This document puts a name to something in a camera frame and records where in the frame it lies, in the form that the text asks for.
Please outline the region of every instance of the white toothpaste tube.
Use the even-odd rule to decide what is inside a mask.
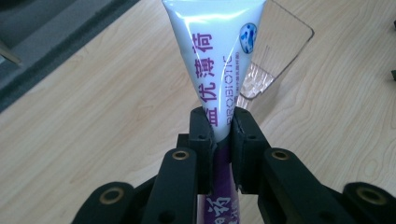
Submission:
[[[219,147],[213,191],[200,198],[198,223],[239,223],[227,136],[250,65],[265,0],[163,0],[192,84]]]
[[[163,0],[217,142],[230,132],[265,0]]]

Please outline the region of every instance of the clear glass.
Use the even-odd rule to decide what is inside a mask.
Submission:
[[[314,30],[275,0],[268,0],[262,16],[253,58],[237,106],[249,109],[298,58]]]

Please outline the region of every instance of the blue logo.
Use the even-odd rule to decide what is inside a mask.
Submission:
[[[246,54],[253,52],[256,35],[257,27],[253,23],[247,23],[241,28],[239,40],[241,41],[242,50]]]

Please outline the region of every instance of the wooden table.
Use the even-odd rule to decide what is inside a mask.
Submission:
[[[315,36],[252,115],[323,184],[396,195],[396,2],[279,3]],[[141,1],[0,115],[0,223],[70,223],[99,186],[143,183],[196,106],[161,1]],[[262,223],[256,197],[241,217]]]

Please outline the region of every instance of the purple label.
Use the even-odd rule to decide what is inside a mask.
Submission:
[[[228,146],[215,152],[213,172],[213,193],[200,199],[205,224],[239,223],[238,192],[233,182]]]

